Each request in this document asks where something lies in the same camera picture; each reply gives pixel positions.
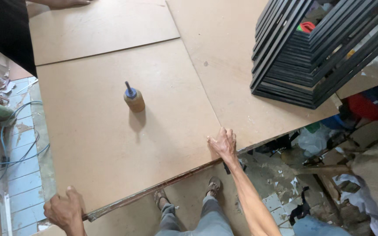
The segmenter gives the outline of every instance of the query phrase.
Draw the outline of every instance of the gray pants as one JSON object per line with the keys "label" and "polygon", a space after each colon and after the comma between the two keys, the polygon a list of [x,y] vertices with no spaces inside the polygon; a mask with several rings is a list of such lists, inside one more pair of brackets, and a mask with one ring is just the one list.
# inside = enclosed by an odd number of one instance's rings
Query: gray pants
{"label": "gray pants", "polygon": [[173,204],[166,203],[161,210],[160,231],[155,236],[234,236],[228,218],[217,199],[206,196],[202,201],[201,219],[194,231],[180,232]]}

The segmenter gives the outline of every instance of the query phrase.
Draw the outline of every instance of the wooden table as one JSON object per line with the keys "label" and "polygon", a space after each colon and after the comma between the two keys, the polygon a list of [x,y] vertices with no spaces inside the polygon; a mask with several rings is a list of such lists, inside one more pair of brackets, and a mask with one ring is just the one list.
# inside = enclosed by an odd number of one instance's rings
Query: wooden table
{"label": "wooden table", "polygon": [[[30,5],[30,31],[58,191],[74,185],[90,221],[207,166],[220,126],[247,151],[338,113],[249,92],[254,28],[265,2],[94,0]],[[146,109],[122,100],[124,81]]]}

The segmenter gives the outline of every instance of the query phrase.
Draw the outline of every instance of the blue cable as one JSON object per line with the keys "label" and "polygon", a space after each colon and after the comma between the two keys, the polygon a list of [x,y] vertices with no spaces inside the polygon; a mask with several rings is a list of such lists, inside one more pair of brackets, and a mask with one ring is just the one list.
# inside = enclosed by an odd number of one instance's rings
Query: blue cable
{"label": "blue cable", "polygon": [[[15,111],[14,111],[14,112],[8,117],[8,119],[7,119],[6,121],[9,121],[9,120],[13,117],[13,115],[15,115],[18,111],[20,111],[21,109],[23,109],[25,106],[27,106],[27,105],[29,105],[29,104],[32,104],[32,103],[34,103],[34,102],[40,102],[40,103],[43,103],[42,101],[31,101],[31,102],[28,102],[28,103],[22,105],[21,107],[19,107],[17,110],[15,110]],[[6,157],[8,157],[8,155],[7,155],[7,150],[6,150],[5,143],[4,143],[4,137],[3,137],[4,128],[5,128],[5,125],[3,125],[2,128],[1,128],[1,133],[0,133],[0,134],[1,134],[1,143],[2,143],[2,146],[3,146],[3,150],[4,150],[4,155],[5,155]],[[1,179],[4,177],[4,175],[7,173],[7,169],[8,169],[8,167],[11,167],[11,166],[15,165],[15,164],[18,163],[18,162],[22,162],[22,161],[28,160],[28,159],[30,159],[30,158],[34,158],[34,157],[36,157],[37,155],[39,155],[40,153],[42,153],[43,151],[45,151],[46,148],[49,147],[50,144],[48,144],[48,145],[47,145],[44,149],[42,149],[39,153],[37,153],[37,154],[35,154],[35,155],[33,155],[33,156],[29,157],[29,158],[23,159],[23,158],[26,157],[26,155],[29,153],[29,151],[32,149],[32,147],[37,143],[37,140],[38,140],[38,139],[39,139],[39,134],[38,134],[38,136],[36,137],[36,141],[34,141],[34,143],[30,146],[29,150],[26,152],[26,154],[25,154],[20,160],[18,160],[18,161],[12,161],[12,162],[1,162],[1,163],[0,163],[0,165],[7,164],[6,167],[5,167],[5,171],[4,171],[4,173],[3,173],[3,174],[1,175],[1,177],[0,177],[0,180],[1,180]]]}

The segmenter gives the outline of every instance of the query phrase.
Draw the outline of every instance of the hand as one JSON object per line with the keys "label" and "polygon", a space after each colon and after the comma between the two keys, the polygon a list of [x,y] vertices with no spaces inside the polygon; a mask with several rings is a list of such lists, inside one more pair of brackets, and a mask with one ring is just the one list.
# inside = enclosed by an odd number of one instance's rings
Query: hand
{"label": "hand", "polygon": [[80,194],[73,186],[66,189],[67,197],[53,196],[45,203],[45,216],[48,220],[63,229],[68,236],[85,235],[82,221],[83,210]]}
{"label": "hand", "polygon": [[30,0],[34,3],[40,3],[51,8],[67,8],[75,5],[88,5],[91,2],[88,0]]}
{"label": "hand", "polygon": [[215,151],[228,167],[240,165],[236,155],[236,134],[232,129],[221,127],[216,138],[207,137],[208,147]]}

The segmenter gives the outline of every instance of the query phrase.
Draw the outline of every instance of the rusty edge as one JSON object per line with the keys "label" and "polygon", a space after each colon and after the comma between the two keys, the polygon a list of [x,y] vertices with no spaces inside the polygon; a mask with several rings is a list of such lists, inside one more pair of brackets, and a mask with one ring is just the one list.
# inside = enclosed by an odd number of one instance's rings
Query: rusty edge
{"label": "rusty edge", "polygon": [[[261,146],[261,145],[263,145],[263,144],[265,144],[267,142],[275,140],[275,139],[277,139],[279,137],[282,137],[282,136],[284,136],[286,134],[289,134],[291,132],[294,132],[294,131],[296,131],[296,130],[280,134],[280,135],[275,136],[273,138],[264,140],[262,142],[259,142],[259,143],[253,144],[253,145],[250,145],[249,147],[241,148],[241,149],[237,150],[237,154],[239,155],[239,154],[245,153],[247,151],[250,151],[250,150],[252,150],[254,148],[257,148],[257,147],[259,147],[259,146]],[[148,194],[153,193],[154,191],[156,191],[158,189],[163,189],[163,188],[167,187],[168,185],[171,185],[171,184],[174,184],[176,182],[179,182],[182,179],[186,179],[186,178],[188,178],[188,177],[190,177],[190,176],[192,176],[192,175],[194,175],[194,174],[196,174],[196,173],[198,173],[198,172],[200,172],[202,170],[205,170],[205,169],[207,169],[209,167],[212,167],[214,165],[220,164],[221,162],[223,162],[223,160],[221,158],[215,159],[215,160],[213,160],[211,162],[208,162],[207,164],[204,164],[204,165],[202,165],[200,167],[197,167],[195,169],[189,170],[189,171],[187,171],[187,172],[185,172],[183,174],[175,176],[175,177],[173,177],[171,179],[168,179],[168,180],[166,180],[164,182],[161,182],[161,183],[159,183],[157,185],[151,186],[151,187],[149,187],[147,189],[144,189],[144,190],[142,190],[140,192],[137,192],[137,193],[135,193],[133,195],[127,196],[127,197],[125,197],[125,198],[123,198],[121,200],[113,202],[112,204],[109,204],[107,206],[104,206],[102,208],[94,210],[92,212],[89,212],[89,213],[85,214],[82,219],[83,220],[88,220],[90,222],[93,222],[96,219],[98,219],[99,217],[101,217],[103,215],[106,215],[107,213],[113,211],[116,208],[124,207],[124,206],[126,206],[128,204],[131,204],[132,202],[137,201],[137,200],[141,199],[142,197],[147,196]]]}

